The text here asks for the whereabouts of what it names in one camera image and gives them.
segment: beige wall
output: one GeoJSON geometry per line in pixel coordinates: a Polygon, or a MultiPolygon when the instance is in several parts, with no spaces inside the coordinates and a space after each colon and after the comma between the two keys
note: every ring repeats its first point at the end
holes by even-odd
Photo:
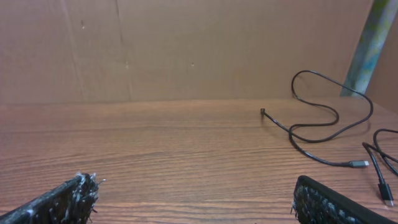
{"type": "Polygon", "coordinates": [[[398,16],[394,19],[366,94],[398,113],[398,16]]]}
{"type": "Polygon", "coordinates": [[[371,3],[2,0],[0,104],[291,97],[344,81],[371,3]]]}

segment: brown wood surface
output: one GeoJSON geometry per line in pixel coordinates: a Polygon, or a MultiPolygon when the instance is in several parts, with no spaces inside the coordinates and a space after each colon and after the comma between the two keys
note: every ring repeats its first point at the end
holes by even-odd
{"type": "MultiPolygon", "coordinates": [[[[314,101],[335,107],[341,119],[332,127],[297,130],[312,139],[369,109],[359,98],[314,101]]],[[[300,175],[398,221],[398,208],[379,198],[373,167],[330,167],[301,155],[285,131],[261,119],[262,107],[286,126],[334,119],[297,100],[2,106],[0,213],[80,170],[107,179],[94,223],[296,223],[290,208],[300,175]]],[[[369,160],[361,143],[371,143],[379,128],[398,129],[398,115],[375,105],[369,122],[332,141],[300,145],[331,161],[369,160]]],[[[382,134],[380,144],[398,157],[398,136],[382,134]]],[[[398,197],[398,178],[380,166],[398,197]]]]}
{"type": "Polygon", "coordinates": [[[366,94],[375,102],[398,113],[398,16],[391,25],[366,94]]]}
{"type": "Polygon", "coordinates": [[[0,104],[289,98],[344,82],[372,2],[1,0],[0,104]]]}

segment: wooden table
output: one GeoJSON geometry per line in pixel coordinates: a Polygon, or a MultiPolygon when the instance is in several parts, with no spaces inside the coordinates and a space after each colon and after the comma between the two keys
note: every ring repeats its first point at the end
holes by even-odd
{"type": "MultiPolygon", "coordinates": [[[[313,139],[369,109],[359,98],[315,101],[335,107],[341,119],[332,127],[297,130],[313,139]]],[[[398,221],[398,208],[379,198],[372,166],[330,167],[301,155],[285,131],[261,119],[262,107],[286,126],[334,119],[297,100],[0,107],[0,212],[80,170],[107,179],[99,189],[99,213],[91,216],[95,224],[296,223],[290,214],[293,189],[298,176],[308,175],[398,221]]],[[[372,143],[379,128],[398,129],[398,115],[375,105],[369,122],[332,141],[300,145],[330,161],[370,161],[361,143],[372,143]]],[[[380,144],[398,157],[398,136],[382,134],[380,144]]],[[[398,178],[380,166],[398,198],[398,178]]]]}

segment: cable end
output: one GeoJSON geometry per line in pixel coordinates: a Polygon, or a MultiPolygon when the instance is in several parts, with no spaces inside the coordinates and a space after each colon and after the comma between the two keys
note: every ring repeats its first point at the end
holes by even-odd
{"type": "Polygon", "coordinates": [[[352,168],[366,168],[369,165],[368,161],[350,161],[349,166],[352,168]]]}
{"type": "Polygon", "coordinates": [[[394,206],[394,198],[392,197],[390,186],[388,184],[379,184],[379,190],[384,203],[390,207],[394,206]]]}

